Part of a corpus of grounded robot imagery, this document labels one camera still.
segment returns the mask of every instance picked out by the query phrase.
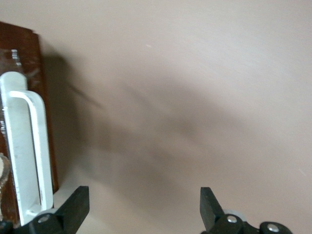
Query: beige wall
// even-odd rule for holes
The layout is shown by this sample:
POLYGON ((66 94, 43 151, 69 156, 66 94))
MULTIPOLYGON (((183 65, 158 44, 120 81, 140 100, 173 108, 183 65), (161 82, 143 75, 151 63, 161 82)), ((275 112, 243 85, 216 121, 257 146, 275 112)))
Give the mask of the beige wall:
POLYGON ((80 233, 198 234, 199 190, 255 225, 312 229, 312 2, 2 0, 41 35, 80 233))

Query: white bracket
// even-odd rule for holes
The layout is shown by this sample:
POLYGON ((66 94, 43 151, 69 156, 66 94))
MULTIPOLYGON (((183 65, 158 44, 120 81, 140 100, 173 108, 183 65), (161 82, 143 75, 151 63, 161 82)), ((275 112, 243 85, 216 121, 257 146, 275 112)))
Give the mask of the white bracket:
POLYGON ((18 72, 0 76, 5 130, 21 225, 53 206, 44 103, 18 72))

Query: dark wood panel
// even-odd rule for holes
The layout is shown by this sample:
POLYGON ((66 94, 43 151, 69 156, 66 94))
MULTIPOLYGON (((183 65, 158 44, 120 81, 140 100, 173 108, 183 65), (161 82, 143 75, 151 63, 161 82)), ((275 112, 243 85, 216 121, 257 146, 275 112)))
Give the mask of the dark wood panel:
MULTIPOLYGON (((48 125, 49 150, 53 178, 53 191, 58 189, 58 180, 56 172, 56 163, 54 156, 53 138, 51 131, 51 117, 49 103, 47 99, 46 80, 43 74, 42 58, 39 46, 39 37, 32 30, 14 26, 8 23, 0 22, 0 49, 3 51, 17 50, 18 57, 21 62, 21 68, 28 80, 28 89, 38 93, 45 103, 48 125)), ((7 70, 15 70, 10 66, 5 67, 2 64, 0 73, 7 70)), ((0 134, 0 153, 9 157, 7 152, 6 135, 0 134)), ((12 175, 1 189, 1 211, 3 219, 12 220, 15 224, 18 223, 19 216, 17 211, 16 196, 12 181, 12 175)))

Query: silver rivet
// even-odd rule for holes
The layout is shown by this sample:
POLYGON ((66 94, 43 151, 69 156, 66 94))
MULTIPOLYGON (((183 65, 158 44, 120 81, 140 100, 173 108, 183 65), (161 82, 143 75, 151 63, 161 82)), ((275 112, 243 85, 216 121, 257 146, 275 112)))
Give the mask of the silver rivet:
POLYGON ((233 216, 233 215, 229 215, 228 216, 228 221, 230 223, 237 223, 237 218, 235 216, 233 216))
POLYGON ((268 224, 268 229, 269 229, 271 232, 274 232, 274 233, 279 232, 278 227, 277 227, 276 225, 272 224, 272 223, 268 224))
POLYGON ((49 214, 46 214, 45 216, 42 216, 39 220, 38 223, 43 223, 45 221, 47 221, 50 218, 49 214))

